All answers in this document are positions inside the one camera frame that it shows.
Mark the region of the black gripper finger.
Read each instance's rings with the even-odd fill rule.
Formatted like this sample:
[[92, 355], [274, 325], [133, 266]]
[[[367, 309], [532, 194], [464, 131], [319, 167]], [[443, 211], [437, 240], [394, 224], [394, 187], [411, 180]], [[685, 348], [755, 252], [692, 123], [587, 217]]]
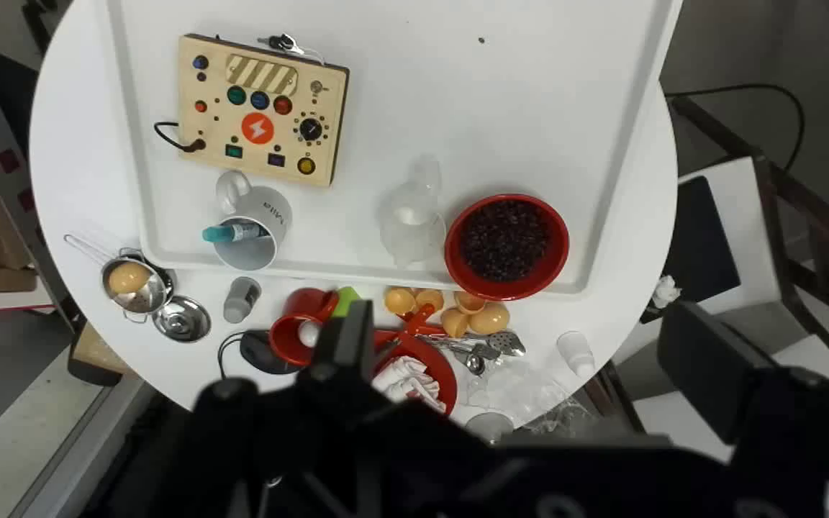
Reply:
[[322, 325], [315, 361], [297, 382], [332, 414], [362, 414], [375, 400], [371, 375], [375, 312], [368, 299], [358, 299], [345, 318]]

